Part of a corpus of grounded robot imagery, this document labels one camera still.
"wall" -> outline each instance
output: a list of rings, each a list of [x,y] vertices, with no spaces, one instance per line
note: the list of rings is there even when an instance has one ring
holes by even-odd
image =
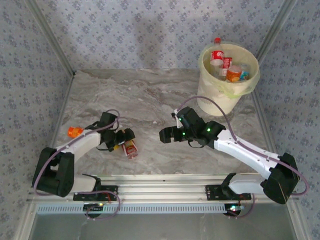
[[[256,53],[283,0],[37,0],[74,70],[197,68],[213,37]]]
[[[23,0],[0,1],[0,239],[11,239],[70,76]]]
[[[320,239],[319,26],[320,3],[298,1],[260,68],[258,85],[278,152],[296,156],[310,182],[301,203],[314,239]]]

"marble floor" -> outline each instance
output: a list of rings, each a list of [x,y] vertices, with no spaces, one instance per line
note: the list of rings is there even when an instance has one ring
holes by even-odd
[[[138,156],[128,159],[121,149],[113,152],[93,148],[77,163],[78,174],[228,174],[254,172],[239,160],[217,150],[191,148],[187,142],[163,144],[162,128],[175,125],[171,112],[198,90],[199,71],[168,70],[84,70],[73,80],[56,146],[68,142],[70,126],[86,127],[100,119],[103,111],[117,109],[120,126],[136,136]],[[187,104],[204,118],[227,126],[223,117],[204,113],[196,100]],[[260,148],[266,143],[250,95],[243,96],[227,116],[235,133]]]

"wire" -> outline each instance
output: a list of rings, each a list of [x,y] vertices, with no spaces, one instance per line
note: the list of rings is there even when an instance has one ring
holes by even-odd
[[[237,139],[237,137],[236,137],[236,135],[235,135],[232,127],[231,127],[230,121],[229,121],[228,118],[227,118],[227,115],[226,115],[225,112],[222,110],[222,108],[221,108],[216,102],[214,102],[212,99],[210,99],[210,98],[208,98],[208,97],[205,97],[205,96],[192,96],[192,97],[188,98],[187,100],[185,100],[183,103],[181,103],[181,105],[178,107],[177,111],[179,112],[179,111],[182,109],[182,107],[183,107],[187,102],[189,102],[189,101],[192,100],[192,99],[205,99],[205,100],[208,100],[209,102],[213,103],[213,104],[220,110],[220,112],[223,114],[223,116],[224,116],[224,118],[225,118],[225,120],[226,120],[226,123],[228,124],[228,127],[229,127],[230,133],[231,133],[231,135],[232,135],[232,138],[233,138],[233,139],[235,140],[235,142],[236,142],[237,144],[239,144],[241,147],[243,147],[244,149],[250,151],[250,152],[253,153],[253,154],[256,154],[256,155],[258,155],[258,156],[260,156],[260,157],[263,157],[263,158],[265,158],[265,159],[268,159],[268,160],[271,160],[271,161],[273,161],[273,162],[276,162],[277,164],[280,164],[280,165],[286,167],[287,169],[291,170],[291,171],[294,172],[296,175],[298,175],[298,176],[304,181],[305,190],[302,191],[302,192],[298,192],[298,193],[292,193],[291,195],[293,195],[293,196],[302,196],[302,195],[305,195],[305,194],[309,191],[310,186],[309,186],[309,183],[308,183],[307,179],[306,179],[298,170],[296,170],[296,169],[293,168],[292,166],[286,164],[285,162],[279,161],[278,159],[275,159],[275,158],[273,158],[273,157],[269,157],[268,155],[265,155],[265,154],[263,154],[263,153],[260,153],[260,152],[254,150],[254,149],[251,149],[250,147],[246,146],[246,145],[243,144],[242,142],[238,141],[238,139]]]
[[[242,194],[239,194],[239,197],[244,199],[244,202],[245,202],[244,207],[246,207],[247,206],[247,200],[245,199],[245,197]]]
[[[41,176],[44,174],[44,171],[46,170],[48,164],[49,164],[60,152],[62,152],[62,151],[65,150],[66,148],[72,146],[73,144],[75,144],[76,142],[78,142],[79,140],[81,140],[82,138],[84,138],[85,136],[90,135],[90,134],[93,134],[93,133],[98,132],[98,131],[102,131],[102,130],[108,129],[108,128],[112,127],[115,123],[118,122],[118,120],[119,120],[119,118],[120,118],[120,113],[119,113],[119,111],[118,111],[118,110],[115,110],[115,109],[110,109],[110,110],[107,110],[106,112],[109,112],[109,111],[116,111],[117,114],[118,114],[117,118],[116,118],[112,123],[110,123],[110,124],[107,125],[107,126],[100,127],[100,128],[97,128],[97,129],[94,129],[94,130],[91,130],[91,131],[89,131],[89,132],[86,132],[86,133],[81,134],[81,135],[78,136],[77,138],[71,140],[68,145],[63,146],[63,147],[57,149],[56,152],[54,152],[54,154],[52,154],[52,155],[48,158],[48,160],[44,163],[44,165],[42,166],[42,168],[41,168],[38,176],[36,177],[36,179],[35,179],[35,181],[34,181],[34,185],[33,185],[34,194],[36,194],[36,195],[38,195],[38,196],[50,196],[50,195],[51,195],[51,194],[39,193],[39,192],[37,191],[37,186],[38,186],[39,181],[40,181],[40,178],[41,178]]]
[[[109,193],[107,193],[107,196],[108,196],[108,201],[109,201],[109,203],[111,203],[110,194],[109,194]]]
[[[110,216],[106,216],[106,217],[99,217],[99,218],[93,218],[93,217],[90,217],[89,216],[89,212],[95,208],[96,206],[91,206],[89,207],[87,210],[86,210],[86,213],[85,213],[85,216],[87,217],[88,220],[93,220],[93,221],[97,221],[97,220],[108,220],[108,219],[111,219],[113,218],[115,215],[118,214],[118,212],[120,211],[120,208],[121,208],[121,200],[120,200],[120,197],[115,194],[113,191],[109,191],[109,190],[101,190],[101,191],[90,191],[90,192],[87,192],[87,191],[81,191],[81,192],[78,192],[78,194],[86,194],[86,195],[90,195],[90,194],[111,194],[113,196],[116,197],[116,200],[118,202],[118,206],[115,210],[115,212],[110,215]]]
[[[202,148],[204,148],[204,147],[205,147],[205,145],[201,145],[201,146],[192,146],[192,145],[191,145],[191,141],[190,141],[190,140],[188,140],[188,145],[189,145],[190,147],[192,147],[193,149],[202,149]]]
[[[234,216],[232,216],[232,218],[242,219],[242,218],[248,216],[250,213],[252,213],[252,211],[254,210],[254,207],[255,207],[255,202],[256,202],[256,197],[255,197],[255,194],[252,193],[252,205],[246,214],[241,215],[241,216],[237,216],[234,212],[232,212],[230,210],[227,210],[227,212],[234,215]]]

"coca-cola bottle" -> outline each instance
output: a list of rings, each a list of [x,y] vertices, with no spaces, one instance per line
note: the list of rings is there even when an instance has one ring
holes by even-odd
[[[217,79],[222,79],[222,69],[224,65],[224,50],[220,43],[220,37],[216,37],[210,59],[211,74]]]

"bucket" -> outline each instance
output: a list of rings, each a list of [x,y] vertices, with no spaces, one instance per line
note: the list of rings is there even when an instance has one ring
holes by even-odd
[[[241,96],[251,93],[259,79],[260,70],[259,63],[255,56],[242,46],[234,43],[221,44],[226,57],[232,58],[232,65],[248,64],[250,66],[250,79],[238,82],[222,81],[210,72],[211,52],[214,49],[214,44],[207,45],[202,51],[198,65],[200,68],[200,79],[198,87],[198,96],[204,96],[215,101],[228,114],[235,107]],[[199,107],[207,114],[213,116],[222,116],[219,109],[208,100],[198,98]]]

